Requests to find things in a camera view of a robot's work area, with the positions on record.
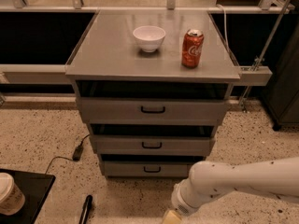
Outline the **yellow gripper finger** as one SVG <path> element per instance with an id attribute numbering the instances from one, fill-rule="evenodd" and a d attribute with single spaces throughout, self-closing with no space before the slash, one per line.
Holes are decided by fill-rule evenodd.
<path id="1" fill-rule="evenodd" d="M 182 218 L 175 210 L 167 210 L 164 213 L 162 224 L 181 224 Z"/>

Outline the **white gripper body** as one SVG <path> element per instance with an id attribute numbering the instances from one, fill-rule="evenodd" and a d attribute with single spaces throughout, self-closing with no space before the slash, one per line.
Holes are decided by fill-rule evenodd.
<path id="1" fill-rule="evenodd" d="M 197 212 L 203 202 L 191 183 L 188 180 L 182 180 L 174 186 L 171 204 L 179 214 L 187 217 Z"/>

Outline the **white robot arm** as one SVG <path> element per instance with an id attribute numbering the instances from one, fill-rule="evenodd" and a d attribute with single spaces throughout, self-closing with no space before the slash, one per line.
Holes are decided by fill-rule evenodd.
<path id="1" fill-rule="evenodd" d="M 298 203 L 299 158 L 242 165 L 199 161 L 188 177 L 174 186 L 172 207 L 165 211 L 162 224 L 180 224 L 202 205 L 233 191 Z"/>

